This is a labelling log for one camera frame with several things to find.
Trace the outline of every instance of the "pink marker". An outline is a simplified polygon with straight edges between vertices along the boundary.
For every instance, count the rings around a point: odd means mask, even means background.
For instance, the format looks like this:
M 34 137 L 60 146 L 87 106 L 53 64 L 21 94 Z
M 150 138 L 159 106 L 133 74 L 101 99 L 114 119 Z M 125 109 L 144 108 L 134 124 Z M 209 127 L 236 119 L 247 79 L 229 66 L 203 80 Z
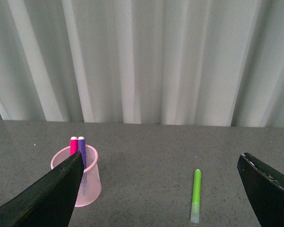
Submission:
M 78 138 L 75 136 L 71 137 L 70 144 L 71 144 L 71 155 L 73 155 L 78 151 Z

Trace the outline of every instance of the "pink mesh cup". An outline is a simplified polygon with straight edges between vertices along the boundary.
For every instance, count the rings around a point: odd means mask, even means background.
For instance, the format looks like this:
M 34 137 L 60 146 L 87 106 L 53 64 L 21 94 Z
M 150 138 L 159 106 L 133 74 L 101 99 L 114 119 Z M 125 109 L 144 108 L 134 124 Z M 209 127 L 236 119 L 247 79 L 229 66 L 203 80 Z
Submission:
M 51 168 L 63 162 L 70 156 L 70 147 L 60 150 L 51 161 Z M 98 153 L 90 145 L 86 145 L 86 166 L 84 170 L 75 207 L 84 207 L 98 198 L 101 192 L 101 182 L 97 166 Z

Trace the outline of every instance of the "curtain fold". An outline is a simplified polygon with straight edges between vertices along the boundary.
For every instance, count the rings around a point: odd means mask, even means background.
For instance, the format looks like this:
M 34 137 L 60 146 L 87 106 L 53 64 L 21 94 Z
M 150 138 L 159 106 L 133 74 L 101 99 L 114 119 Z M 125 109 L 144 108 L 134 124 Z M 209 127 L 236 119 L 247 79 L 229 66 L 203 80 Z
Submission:
M 2 0 L 0 119 L 284 127 L 284 1 Z

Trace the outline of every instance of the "purple marker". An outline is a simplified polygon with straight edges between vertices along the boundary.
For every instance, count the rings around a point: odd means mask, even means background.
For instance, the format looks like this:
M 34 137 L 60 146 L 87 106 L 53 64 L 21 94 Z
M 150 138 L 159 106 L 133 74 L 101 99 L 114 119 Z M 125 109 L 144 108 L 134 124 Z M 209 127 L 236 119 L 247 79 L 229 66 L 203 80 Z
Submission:
M 85 139 L 83 136 L 78 138 L 78 150 L 82 154 L 84 169 L 86 169 L 86 153 L 85 153 Z

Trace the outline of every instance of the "cup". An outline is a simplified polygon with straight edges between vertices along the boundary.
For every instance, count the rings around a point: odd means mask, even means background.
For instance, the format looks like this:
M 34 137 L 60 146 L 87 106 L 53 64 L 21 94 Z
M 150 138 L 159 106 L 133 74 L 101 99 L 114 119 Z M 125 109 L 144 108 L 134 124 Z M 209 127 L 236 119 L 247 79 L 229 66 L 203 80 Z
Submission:
M 98 153 L 95 148 L 86 145 L 86 169 L 84 170 L 75 207 L 84 207 L 91 204 L 101 193 L 101 182 L 97 166 Z M 71 154 L 68 146 L 60 150 L 51 161 L 51 168 L 67 159 Z

